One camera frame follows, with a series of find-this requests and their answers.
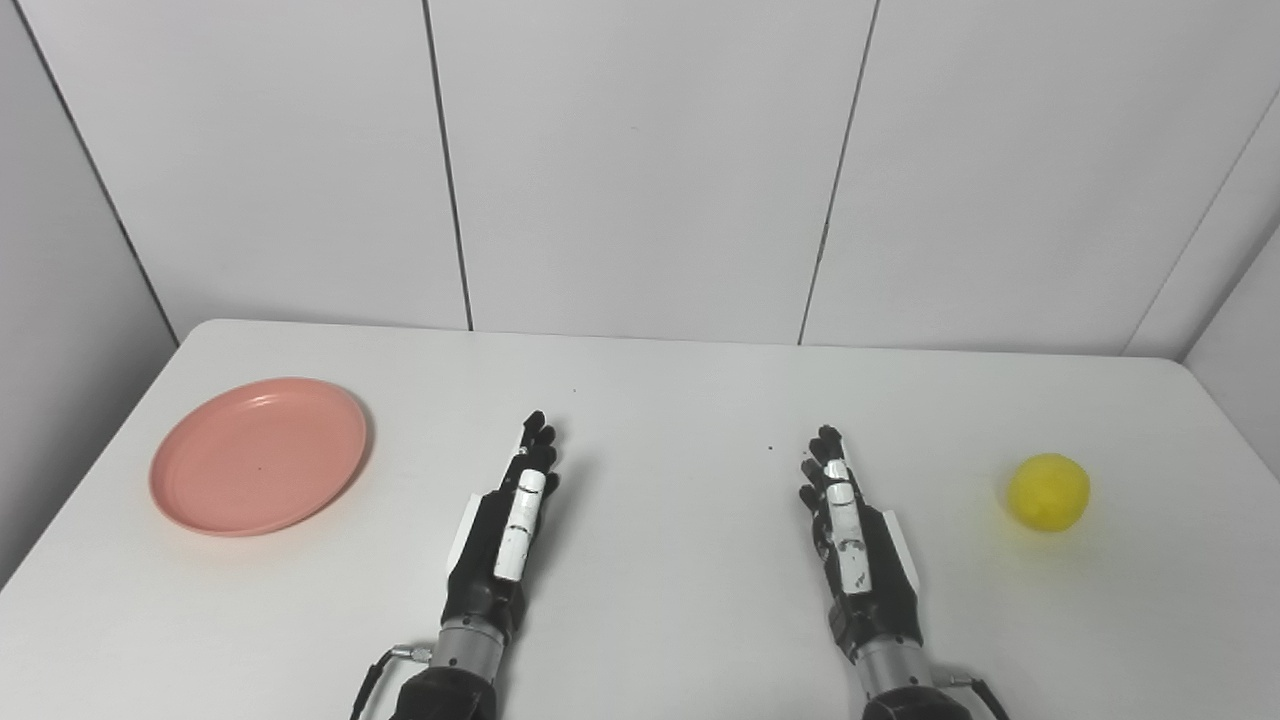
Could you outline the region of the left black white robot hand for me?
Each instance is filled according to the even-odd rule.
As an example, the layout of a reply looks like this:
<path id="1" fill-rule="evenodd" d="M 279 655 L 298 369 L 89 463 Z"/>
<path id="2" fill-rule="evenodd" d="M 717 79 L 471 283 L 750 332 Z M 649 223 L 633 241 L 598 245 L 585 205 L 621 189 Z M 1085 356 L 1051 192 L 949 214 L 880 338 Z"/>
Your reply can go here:
<path id="1" fill-rule="evenodd" d="M 556 428 L 536 410 L 522 424 L 516 451 L 499 486 L 484 495 L 447 582 L 442 625 L 483 621 L 511 641 L 527 611 L 524 575 L 549 497 L 559 488 L 554 470 Z"/>

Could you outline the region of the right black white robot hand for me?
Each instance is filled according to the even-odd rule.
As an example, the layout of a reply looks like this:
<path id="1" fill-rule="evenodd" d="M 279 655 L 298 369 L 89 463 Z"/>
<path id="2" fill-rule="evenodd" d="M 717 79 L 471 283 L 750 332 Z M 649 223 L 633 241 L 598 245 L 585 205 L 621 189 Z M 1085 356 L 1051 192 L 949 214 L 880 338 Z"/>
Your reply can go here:
<path id="1" fill-rule="evenodd" d="M 812 541 L 833 598 L 828 621 L 835 643 L 850 659 L 878 639 L 923 646 L 918 594 L 888 515 L 867 502 L 842 434 L 820 427 L 808 452 L 799 497 L 812 516 Z"/>

